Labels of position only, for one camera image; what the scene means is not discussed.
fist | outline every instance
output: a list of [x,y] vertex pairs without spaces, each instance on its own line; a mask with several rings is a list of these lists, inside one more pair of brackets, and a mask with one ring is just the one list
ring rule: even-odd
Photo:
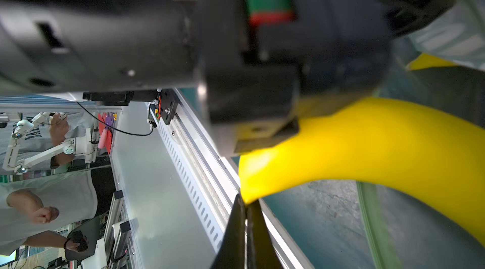
[[69,124],[67,123],[67,117],[62,120],[59,113],[54,114],[51,120],[51,127],[49,128],[51,138],[63,142],[68,131]]
[[34,224],[47,224],[59,216],[59,210],[56,207],[43,207],[31,215],[31,221]]

computer monitor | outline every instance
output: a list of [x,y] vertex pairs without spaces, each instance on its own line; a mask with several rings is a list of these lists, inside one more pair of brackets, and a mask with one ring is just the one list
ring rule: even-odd
[[12,252],[12,254],[10,254],[9,256],[0,254],[0,267],[8,265],[14,261],[18,261],[18,258],[20,257],[20,255],[18,254],[18,251],[19,251],[19,248],[17,248],[17,250]]

gray t-shirt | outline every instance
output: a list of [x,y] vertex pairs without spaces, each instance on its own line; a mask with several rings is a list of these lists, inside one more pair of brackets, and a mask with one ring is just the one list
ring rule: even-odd
[[[45,207],[58,208],[59,216],[47,224],[31,223],[25,214],[7,205],[8,195],[20,189],[29,189]],[[29,236],[92,218],[97,206],[90,170],[0,183],[0,254],[10,255]]]
[[[37,113],[24,113],[23,119],[32,120]],[[93,118],[86,112],[79,113],[68,113],[67,122],[69,123],[69,131],[65,135],[67,139],[82,137],[86,134],[86,128],[92,128]],[[2,169],[3,161],[5,159],[5,153],[10,142],[10,138],[14,131],[17,122],[11,121],[8,123],[7,127],[0,128],[0,175],[12,175],[13,171],[6,171]],[[27,133],[25,140],[22,141],[20,146],[17,160],[21,158],[32,157],[40,152],[46,151],[52,148],[51,135],[49,133],[49,126],[40,126],[34,128],[32,131]],[[34,170],[46,170],[51,169],[51,161],[45,160],[43,162],[34,165],[29,171]]]

white t-shirt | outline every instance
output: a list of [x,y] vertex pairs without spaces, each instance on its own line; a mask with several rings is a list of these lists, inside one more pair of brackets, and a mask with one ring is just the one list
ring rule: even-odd
[[[46,207],[57,207],[59,216],[47,224],[31,223],[25,214],[7,205],[8,195],[20,189],[29,189]],[[90,170],[0,183],[0,254],[10,255],[29,236],[93,218],[97,206]]]

black bracket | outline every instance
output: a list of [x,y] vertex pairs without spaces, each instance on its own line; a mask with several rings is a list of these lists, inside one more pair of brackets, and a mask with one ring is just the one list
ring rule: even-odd
[[160,91],[160,119],[166,125],[170,124],[170,121],[175,116],[175,110],[177,109],[177,105],[179,104],[179,99],[175,95],[175,92],[172,89],[162,89]]

